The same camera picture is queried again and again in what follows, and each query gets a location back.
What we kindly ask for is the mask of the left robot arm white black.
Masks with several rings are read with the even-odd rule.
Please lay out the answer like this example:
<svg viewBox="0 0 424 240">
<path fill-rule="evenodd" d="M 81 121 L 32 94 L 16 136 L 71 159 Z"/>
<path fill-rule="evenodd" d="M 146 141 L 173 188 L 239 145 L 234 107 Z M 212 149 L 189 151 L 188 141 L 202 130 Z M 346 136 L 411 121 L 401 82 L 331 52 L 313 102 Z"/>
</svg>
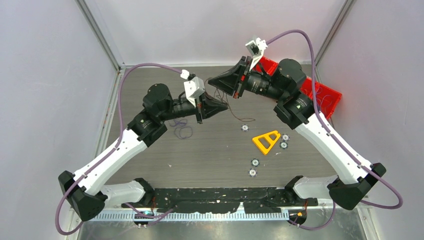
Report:
<svg viewBox="0 0 424 240">
<path fill-rule="evenodd" d="M 203 87 L 187 86 L 186 90 L 193 90 L 194 96 L 174 99 L 165 84 L 152 85 L 143 98 L 143 110 L 128 123 L 112 145 L 76 172 L 65 170 L 59 175 L 66 200 L 83 222 L 93 219 L 104 208 L 126 203 L 150 207 L 155 190 L 145 179 L 139 177 L 115 185 L 106 182 L 167 131 L 166 121 L 196 116 L 200 123 L 228 109 L 226 103 L 210 96 Z"/>
</svg>

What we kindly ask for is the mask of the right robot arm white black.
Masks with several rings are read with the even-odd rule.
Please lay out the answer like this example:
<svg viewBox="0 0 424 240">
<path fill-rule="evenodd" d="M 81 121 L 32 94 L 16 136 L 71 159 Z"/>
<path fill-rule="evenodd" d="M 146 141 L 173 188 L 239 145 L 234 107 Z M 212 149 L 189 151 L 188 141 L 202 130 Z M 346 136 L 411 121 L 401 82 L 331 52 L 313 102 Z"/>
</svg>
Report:
<svg viewBox="0 0 424 240">
<path fill-rule="evenodd" d="M 287 202 L 299 205 L 309 198 L 331 199 L 343 209 L 354 209 L 377 183 L 377 177 L 386 173 L 386 168 L 361 156 L 355 163 L 331 137 L 336 132 L 323 114 L 315 114 L 313 100 L 300 90 L 307 78 L 300 63 L 285 58 L 268 74 L 264 69 L 251 70 L 251 61 L 243 56 L 235 66 L 210 78 L 208 84 L 236 99 L 249 91 L 275 100 L 273 110 L 277 117 L 307 139 L 336 172 L 329 177 L 294 177 L 285 186 Z"/>
</svg>

